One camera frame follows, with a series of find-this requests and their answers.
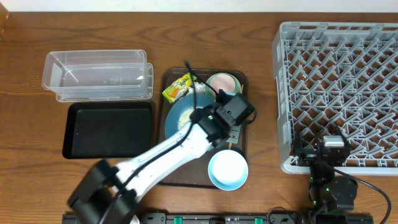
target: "brown tray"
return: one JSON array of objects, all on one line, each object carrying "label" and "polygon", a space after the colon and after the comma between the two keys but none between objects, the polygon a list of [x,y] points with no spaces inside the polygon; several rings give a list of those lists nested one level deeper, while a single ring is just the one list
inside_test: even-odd
[{"label": "brown tray", "polygon": [[[194,69],[196,73],[205,81],[209,79],[212,75],[220,72],[225,72],[235,76],[241,85],[243,85],[242,94],[245,97],[248,97],[248,80],[246,76],[238,71],[224,71],[224,70],[206,70],[206,69]],[[168,70],[162,80],[162,91],[164,91],[168,86],[170,86],[176,79],[182,77],[188,73],[186,68],[171,68]],[[164,126],[167,114],[169,113],[171,107],[174,104],[169,103],[162,95],[160,96],[159,103],[159,123],[157,128],[157,144],[165,140]],[[239,141],[237,144],[233,144],[234,149],[240,149],[242,154],[246,155],[246,128],[241,128]],[[207,167],[211,157],[214,156],[217,152],[227,149],[228,144],[220,149],[213,149],[210,152],[207,152],[205,155],[201,156],[201,158],[194,159],[177,170],[169,174],[162,181],[159,182],[161,185],[173,185],[173,186],[185,186],[185,187],[202,187],[202,188],[212,188],[216,189],[216,187],[211,183]]]}]

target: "white plastic basket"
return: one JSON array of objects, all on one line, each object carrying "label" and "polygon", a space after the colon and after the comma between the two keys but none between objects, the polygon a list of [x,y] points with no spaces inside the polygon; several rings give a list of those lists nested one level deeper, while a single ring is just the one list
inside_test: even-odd
[{"label": "white plastic basket", "polygon": [[398,24],[284,22],[272,42],[281,169],[309,174],[290,156],[340,126],[354,150],[339,170],[398,175]]}]

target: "wooden table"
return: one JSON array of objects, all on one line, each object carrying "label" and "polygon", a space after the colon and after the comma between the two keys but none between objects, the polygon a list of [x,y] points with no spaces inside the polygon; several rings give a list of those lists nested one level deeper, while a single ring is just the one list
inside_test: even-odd
[{"label": "wooden table", "polygon": [[[12,12],[0,42],[0,223],[60,223],[67,198],[96,162],[61,154],[69,104],[57,102],[41,85],[46,55],[59,50],[145,50],[155,67],[156,105],[163,73],[183,66],[183,59],[248,77],[249,99],[259,114],[248,127],[246,185],[236,192],[158,186],[143,206],[181,213],[311,207],[308,176],[287,175],[279,167],[271,42],[284,21],[398,22],[398,14]],[[390,196],[389,223],[398,222],[398,179],[363,179]],[[387,208],[381,195],[363,185],[355,206],[376,223]]]}]

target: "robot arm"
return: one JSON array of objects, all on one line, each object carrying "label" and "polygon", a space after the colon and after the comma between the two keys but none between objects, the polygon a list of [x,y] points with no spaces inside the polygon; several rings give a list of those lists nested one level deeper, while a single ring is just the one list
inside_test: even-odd
[{"label": "robot arm", "polygon": [[146,153],[110,167],[97,162],[68,199],[68,205],[85,224],[127,224],[139,201],[160,180],[181,165],[222,146],[233,126],[246,120],[255,108],[240,93],[234,96],[220,90],[216,103],[195,110],[193,123]]}]

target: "green clip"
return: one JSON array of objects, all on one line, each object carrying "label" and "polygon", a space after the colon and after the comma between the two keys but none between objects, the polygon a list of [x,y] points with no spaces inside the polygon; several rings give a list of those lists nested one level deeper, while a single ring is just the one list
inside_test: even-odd
[{"label": "green clip", "polygon": [[182,224],[182,217],[174,217],[174,224]]},{"label": "green clip", "polygon": [[262,218],[255,218],[254,224],[262,224]]}]

